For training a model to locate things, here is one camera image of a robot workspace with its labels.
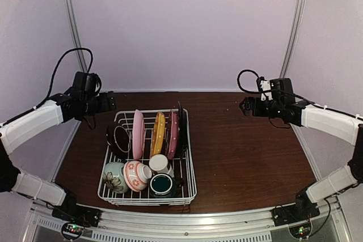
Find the yellow dotted plate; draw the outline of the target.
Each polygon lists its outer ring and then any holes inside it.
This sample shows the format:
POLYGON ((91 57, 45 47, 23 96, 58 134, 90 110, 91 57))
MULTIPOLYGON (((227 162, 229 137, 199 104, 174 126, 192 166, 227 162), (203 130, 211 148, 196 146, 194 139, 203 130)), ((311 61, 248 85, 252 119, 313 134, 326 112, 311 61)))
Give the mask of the yellow dotted plate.
POLYGON ((155 118, 155 123, 153 128, 153 138, 151 142, 150 157, 153 157, 154 155, 158 155, 161 153, 164 140, 165 125, 166 125, 165 115, 162 112, 158 112, 155 118))

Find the black striped plate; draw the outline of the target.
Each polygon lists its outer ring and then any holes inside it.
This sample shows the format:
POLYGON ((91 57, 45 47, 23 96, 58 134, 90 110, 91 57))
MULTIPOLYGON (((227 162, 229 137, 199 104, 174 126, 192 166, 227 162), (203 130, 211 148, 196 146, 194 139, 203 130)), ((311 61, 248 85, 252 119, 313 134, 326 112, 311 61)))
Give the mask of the black striped plate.
POLYGON ((182 107, 181 102, 178 102, 178 116, 179 116, 179 146, 180 158, 184 158, 188 150, 188 133, 187 133, 187 115, 182 107))

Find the mauve dotted plate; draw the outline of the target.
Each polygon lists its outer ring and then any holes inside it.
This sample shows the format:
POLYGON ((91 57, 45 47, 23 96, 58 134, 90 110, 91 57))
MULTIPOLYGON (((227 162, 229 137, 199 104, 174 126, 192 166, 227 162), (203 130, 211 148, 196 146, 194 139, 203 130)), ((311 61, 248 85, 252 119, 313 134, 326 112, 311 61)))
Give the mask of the mauve dotted plate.
POLYGON ((179 134, 179 117, 175 111, 169 112, 167 132, 167 158, 171 160, 176 154, 179 134))

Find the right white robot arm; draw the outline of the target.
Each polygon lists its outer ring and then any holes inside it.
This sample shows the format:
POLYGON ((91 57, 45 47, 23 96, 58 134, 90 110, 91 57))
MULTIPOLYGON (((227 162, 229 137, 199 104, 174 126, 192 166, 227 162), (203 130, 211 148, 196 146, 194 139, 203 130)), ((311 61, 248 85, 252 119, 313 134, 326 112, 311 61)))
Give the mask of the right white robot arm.
POLYGON ((239 107, 245 116, 279 118, 285 124, 322 131, 354 147, 351 160, 327 177, 311 184, 296 195, 291 216, 303 220, 313 206, 331 195, 362 183, 362 120, 306 101, 266 100, 247 97, 239 107))

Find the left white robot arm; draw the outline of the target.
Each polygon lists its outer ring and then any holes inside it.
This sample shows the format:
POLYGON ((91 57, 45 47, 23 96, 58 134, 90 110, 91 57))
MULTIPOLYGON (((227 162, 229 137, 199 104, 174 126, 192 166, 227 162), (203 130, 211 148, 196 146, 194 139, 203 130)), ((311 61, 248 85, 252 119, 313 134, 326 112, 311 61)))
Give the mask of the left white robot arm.
POLYGON ((1 125, 1 192, 17 192, 59 206, 60 213, 70 222, 77 221, 81 208, 66 199, 65 189, 53 182, 29 174, 13 165, 9 158, 19 146, 43 131, 69 120, 82 120, 84 116, 110 112, 116 109, 115 93, 103 92, 81 99, 66 94, 51 96, 42 106, 32 109, 1 125))

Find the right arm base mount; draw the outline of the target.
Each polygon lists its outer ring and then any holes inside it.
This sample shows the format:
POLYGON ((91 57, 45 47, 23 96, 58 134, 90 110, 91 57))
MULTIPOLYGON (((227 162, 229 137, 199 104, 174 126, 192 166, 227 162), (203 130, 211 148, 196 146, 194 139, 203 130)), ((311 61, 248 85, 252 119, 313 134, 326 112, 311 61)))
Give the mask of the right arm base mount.
POLYGON ((297 239, 308 238, 313 233, 312 218, 319 216, 317 204, 312 203, 306 193, 296 195, 295 204, 277 205, 271 211, 275 226, 293 224, 304 221, 301 226, 292 227, 290 234, 297 239))

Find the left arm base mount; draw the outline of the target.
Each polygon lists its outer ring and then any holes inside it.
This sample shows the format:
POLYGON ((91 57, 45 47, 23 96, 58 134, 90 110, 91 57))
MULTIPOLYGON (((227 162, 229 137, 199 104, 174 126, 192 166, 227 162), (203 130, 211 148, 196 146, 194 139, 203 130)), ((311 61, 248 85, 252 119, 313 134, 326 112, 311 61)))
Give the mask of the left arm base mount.
POLYGON ((77 204, 77 197, 71 191, 66 191, 60 206, 47 203, 46 207, 52 211, 52 217, 64 221, 60 233, 66 241, 79 239, 87 228, 97 227, 101 216, 100 209, 77 204))

